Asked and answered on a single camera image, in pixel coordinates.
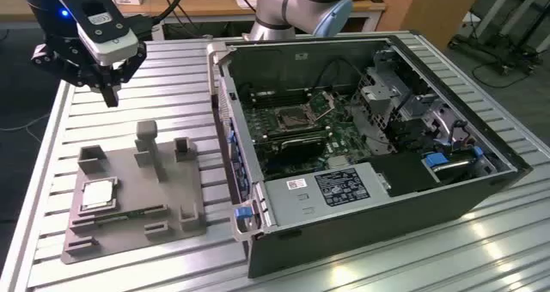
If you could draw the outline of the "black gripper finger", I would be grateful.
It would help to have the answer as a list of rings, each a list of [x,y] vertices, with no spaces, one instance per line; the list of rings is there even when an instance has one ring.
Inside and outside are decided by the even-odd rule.
[[[61,45],[54,50],[46,44],[35,46],[31,62],[45,72],[69,84],[87,86],[98,92],[107,107],[117,106],[110,70],[101,67],[81,46]]]
[[[111,98],[109,107],[118,106],[117,90],[115,86],[119,86],[122,83],[126,83],[131,76],[134,75],[137,69],[139,68],[143,60],[146,58],[146,45],[143,42],[137,44],[137,54],[123,61],[118,68],[113,71],[113,86],[111,86]]]

